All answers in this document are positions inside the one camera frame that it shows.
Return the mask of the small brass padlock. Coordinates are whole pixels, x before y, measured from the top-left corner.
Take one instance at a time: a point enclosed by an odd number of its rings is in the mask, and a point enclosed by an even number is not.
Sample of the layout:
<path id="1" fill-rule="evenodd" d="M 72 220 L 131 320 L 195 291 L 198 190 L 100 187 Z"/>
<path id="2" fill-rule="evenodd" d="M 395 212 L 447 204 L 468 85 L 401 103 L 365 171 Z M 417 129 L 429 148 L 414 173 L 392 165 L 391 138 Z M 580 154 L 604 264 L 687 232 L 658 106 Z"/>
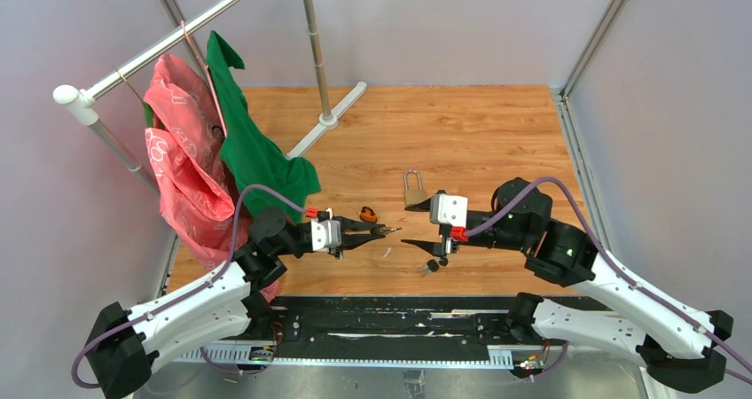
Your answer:
<path id="1" fill-rule="evenodd" d="M 387 227 L 387 226 L 381 226 L 379 228 L 375 228 L 372 230 L 372 233 L 380 234 L 380 235 L 388 235 L 390 233 L 394 233 L 397 231 L 400 231 L 401 227 Z"/>

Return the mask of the orange black Opel padlock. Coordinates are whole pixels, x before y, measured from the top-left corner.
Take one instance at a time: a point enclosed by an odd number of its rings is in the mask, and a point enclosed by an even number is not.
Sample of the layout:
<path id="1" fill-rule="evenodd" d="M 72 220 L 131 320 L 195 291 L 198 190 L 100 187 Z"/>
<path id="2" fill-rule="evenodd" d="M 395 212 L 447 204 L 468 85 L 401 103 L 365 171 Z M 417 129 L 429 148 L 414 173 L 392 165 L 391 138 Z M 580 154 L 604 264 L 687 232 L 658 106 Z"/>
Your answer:
<path id="1" fill-rule="evenodd" d="M 364 223 L 377 223 L 379 221 L 376 212 L 371 207 L 367 206 L 361 207 L 359 219 Z"/>

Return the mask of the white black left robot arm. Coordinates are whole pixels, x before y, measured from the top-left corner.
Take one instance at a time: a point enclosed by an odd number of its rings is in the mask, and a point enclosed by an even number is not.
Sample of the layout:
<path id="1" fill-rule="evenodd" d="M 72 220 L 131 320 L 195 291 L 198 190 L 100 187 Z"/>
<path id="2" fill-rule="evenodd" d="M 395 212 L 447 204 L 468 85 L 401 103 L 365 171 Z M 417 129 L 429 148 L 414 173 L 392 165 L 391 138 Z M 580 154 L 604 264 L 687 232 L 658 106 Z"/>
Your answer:
<path id="1" fill-rule="evenodd" d="M 200 346 L 243 333 L 251 340 L 264 338 L 273 321 L 262 290 L 286 272 L 281 256 L 341 256 L 389 233 L 381 223 L 328 212 L 313 211 L 308 222 L 293 223 L 280 207 L 260 210 L 253 216 L 247 243 L 217 269 L 130 309 L 114 302 L 100 310 L 84 353 L 97 388 L 106 398 L 123 398 Z"/>

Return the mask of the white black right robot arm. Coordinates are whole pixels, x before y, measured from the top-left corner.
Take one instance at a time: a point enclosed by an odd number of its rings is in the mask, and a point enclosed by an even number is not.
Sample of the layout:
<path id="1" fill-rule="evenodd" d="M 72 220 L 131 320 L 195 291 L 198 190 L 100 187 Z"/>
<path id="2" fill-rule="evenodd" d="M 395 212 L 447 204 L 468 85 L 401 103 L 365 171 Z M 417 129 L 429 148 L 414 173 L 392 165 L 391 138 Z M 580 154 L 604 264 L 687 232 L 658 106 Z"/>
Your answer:
<path id="1" fill-rule="evenodd" d="M 439 241 L 420 243 L 430 254 L 425 272 L 445 266 L 462 246 L 519 251 L 537 278 L 583 293 L 607 312 L 519 293 L 497 325 L 501 333 L 522 344 L 564 340 L 597 348 L 688 394 L 720 383 L 728 370 L 719 347 L 732 334 L 732 317 L 695 309 L 645 281 L 606 250 L 586 222 L 554 219 L 552 199 L 538 186 L 519 177 L 507 181 L 494 191 L 488 211 L 442 191 L 409 199 L 408 210 L 428 212 L 439 228 Z"/>

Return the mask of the large brass padlock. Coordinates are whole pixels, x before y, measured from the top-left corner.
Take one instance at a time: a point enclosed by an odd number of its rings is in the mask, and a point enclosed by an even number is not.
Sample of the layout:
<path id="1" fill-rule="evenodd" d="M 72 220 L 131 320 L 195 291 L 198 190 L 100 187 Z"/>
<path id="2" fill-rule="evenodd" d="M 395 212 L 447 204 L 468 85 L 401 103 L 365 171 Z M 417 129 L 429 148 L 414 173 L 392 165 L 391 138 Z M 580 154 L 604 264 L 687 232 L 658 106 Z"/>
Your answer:
<path id="1" fill-rule="evenodd" d="M 407 170 L 403 175 L 403 198 L 405 207 L 414 207 L 425 201 L 428 196 L 423 187 L 421 174 L 414 169 Z"/>

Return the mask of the black-headed key bunch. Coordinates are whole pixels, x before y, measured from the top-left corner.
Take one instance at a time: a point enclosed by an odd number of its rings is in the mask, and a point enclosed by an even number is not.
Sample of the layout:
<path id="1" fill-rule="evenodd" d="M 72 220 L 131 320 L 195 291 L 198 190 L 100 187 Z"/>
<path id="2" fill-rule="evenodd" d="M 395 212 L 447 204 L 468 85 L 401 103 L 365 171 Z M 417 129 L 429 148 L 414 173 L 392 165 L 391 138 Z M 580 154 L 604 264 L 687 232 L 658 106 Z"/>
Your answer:
<path id="1" fill-rule="evenodd" d="M 418 269 L 418 273 L 421 277 L 425 277 L 447 266 L 448 262 L 449 260 L 446 256 L 430 259 Z"/>

